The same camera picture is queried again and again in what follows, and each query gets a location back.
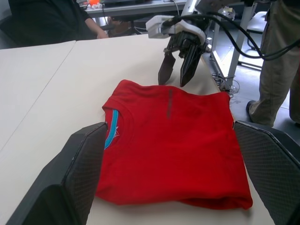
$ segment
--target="white table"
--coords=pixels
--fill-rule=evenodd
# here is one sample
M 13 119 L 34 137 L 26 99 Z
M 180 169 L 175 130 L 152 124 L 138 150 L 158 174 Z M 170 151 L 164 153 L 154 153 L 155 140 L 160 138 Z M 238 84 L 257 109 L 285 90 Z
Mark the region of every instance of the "white table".
M 176 0 L 179 10 L 183 10 L 184 5 L 187 0 Z M 99 18 L 103 16 L 121 16 L 121 15 L 138 15 L 138 14 L 148 14 L 148 13 L 161 13 L 176 11 L 177 8 L 174 2 L 164 0 L 152 0 L 146 1 L 142 4 L 129 5 L 129 6 L 116 6 L 116 7 L 104 7 L 104 9 L 88 8 L 86 12 L 92 18 Z
M 167 43 L 168 39 L 139 35 L 75 44 L 0 152 L 0 180 L 5 184 L 0 185 L 0 224 L 9 219 L 39 172 L 61 151 L 72 133 L 104 121 L 101 107 L 121 80 L 157 84 Z M 179 86 L 181 64 L 176 57 L 169 84 Z M 218 91 L 202 60 L 183 89 L 199 95 Z M 179 202 L 120 207 L 95 199 L 87 224 L 274 225 L 251 182 L 250 186 L 254 206 L 248 212 L 209 210 Z
M 0 50 L 0 151 L 74 44 Z

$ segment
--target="black cable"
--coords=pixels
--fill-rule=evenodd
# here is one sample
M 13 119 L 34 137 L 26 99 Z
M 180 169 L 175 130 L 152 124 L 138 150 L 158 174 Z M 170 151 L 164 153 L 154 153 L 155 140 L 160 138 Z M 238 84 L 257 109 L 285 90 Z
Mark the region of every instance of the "black cable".
M 230 39 L 231 43 L 233 44 L 234 48 L 243 56 L 247 57 L 247 58 L 252 58 L 252 59 L 259 59 L 262 58 L 264 60 L 274 60 L 276 58 L 279 58 L 280 56 L 284 55 L 285 53 L 287 53 L 289 50 L 291 50 L 292 48 L 294 48 L 295 46 L 297 46 L 298 44 L 300 44 L 300 39 L 297 40 L 296 42 L 294 42 L 291 45 L 286 46 L 283 49 L 280 49 L 279 51 L 273 52 L 271 54 L 266 54 L 263 55 L 262 52 L 260 51 L 259 47 L 257 46 L 257 44 L 255 43 L 255 41 L 252 39 L 252 37 L 241 27 L 239 26 L 237 23 L 233 22 L 232 20 L 230 20 L 229 18 L 227 18 L 226 16 L 219 14 L 219 13 L 210 13 L 212 15 L 217 15 L 220 16 L 222 18 L 225 18 L 226 20 L 230 21 L 234 26 L 236 26 L 241 32 L 243 32 L 245 34 L 246 37 L 249 38 L 249 40 L 251 41 L 251 43 L 254 45 L 255 50 L 258 52 L 259 56 L 252 56 L 252 55 L 248 55 L 245 54 L 236 44 L 236 42 L 234 41 L 232 35 L 230 34 L 229 30 L 225 27 L 225 25 L 219 21 L 217 18 L 210 16 L 210 15 L 184 15 L 184 16 L 175 16 L 172 19 L 165 21 L 163 23 L 163 25 L 165 26 L 172 26 L 176 23 L 178 23 L 179 21 L 181 21 L 182 19 L 195 19 L 195 18 L 206 18 L 206 19 L 210 19 L 213 20 L 214 22 L 216 22 L 217 24 L 220 25 L 220 27 L 223 28 L 224 32 L 226 33 L 226 35 L 228 36 L 228 38 Z
M 104 3 L 102 3 L 102 13 L 103 13 L 103 17 L 104 17 L 106 25 L 108 25 L 108 22 L 106 21 L 106 17 L 105 17 L 105 14 L 104 14 Z

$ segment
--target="person's leg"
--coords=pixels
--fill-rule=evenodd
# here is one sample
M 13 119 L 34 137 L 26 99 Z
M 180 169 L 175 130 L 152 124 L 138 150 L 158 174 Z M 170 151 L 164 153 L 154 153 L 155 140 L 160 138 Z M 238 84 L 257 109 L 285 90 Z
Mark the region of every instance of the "person's leg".
M 300 125 L 300 67 L 292 82 L 290 91 L 290 117 Z
M 272 4 L 264 52 L 273 53 L 300 38 L 300 10 L 289 8 L 282 0 Z M 273 126 L 299 66 L 299 48 L 272 61 L 264 61 L 260 75 L 260 99 L 249 109 L 254 123 Z

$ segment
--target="metal frame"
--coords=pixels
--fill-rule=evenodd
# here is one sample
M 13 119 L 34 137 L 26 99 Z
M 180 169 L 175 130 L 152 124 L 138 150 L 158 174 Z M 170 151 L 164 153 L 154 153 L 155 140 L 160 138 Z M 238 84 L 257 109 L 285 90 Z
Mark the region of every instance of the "metal frame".
M 244 8 L 244 12 L 243 12 L 242 20 L 240 22 L 240 26 L 242 28 L 244 28 L 245 30 L 247 29 L 248 23 L 249 23 L 249 21 L 252 17 L 253 7 L 254 7 L 254 5 L 252 5 L 250 7 L 245 6 L 245 8 Z M 221 59 L 219 58 L 219 56 L 216 52 L 219 30 L 220 30 L 220 26 L 218 24 L 216 24 L 210 56 L 215 60 L 216 66 L 217 66 L 220 74 L 224 78 L 227 78 L 226 82 L 229 85 L 228 87 L 231 87 L 232 84 L 233 84 L 233 78 L 234 78 L 234 74 L 235 74 L 235 71 L 236 71 L 236 67 L 237 67 L 238 62 L 239 62 L 240 54 L 238 53 L 238 51 L 236 49 L 234 50 L 232 60 L 231 60 L 231 64 L 230 64 L 230 67 L 229 67 L 229 72 L 225 73 L 225 70 L 223 69 L 223 66 L 222 66 L 222 61 L 221 61 Z M 245 39 L 244 34 L 241 31 L 239 31 L 238 37 L 236 39 L 236 43 L 237 43 L 237 45 L 240 49 L 243 46 L 244 39 Z

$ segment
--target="folded t-shirt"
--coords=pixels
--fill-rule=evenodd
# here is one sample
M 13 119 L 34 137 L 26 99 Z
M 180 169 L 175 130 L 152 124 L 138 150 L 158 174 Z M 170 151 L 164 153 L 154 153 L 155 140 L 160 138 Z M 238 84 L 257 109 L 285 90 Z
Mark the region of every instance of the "folded t-shirt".
M 103 106 L 109 132 L 96 196 L 248 209 L 252 198 L 229 96 L 121 81 Z

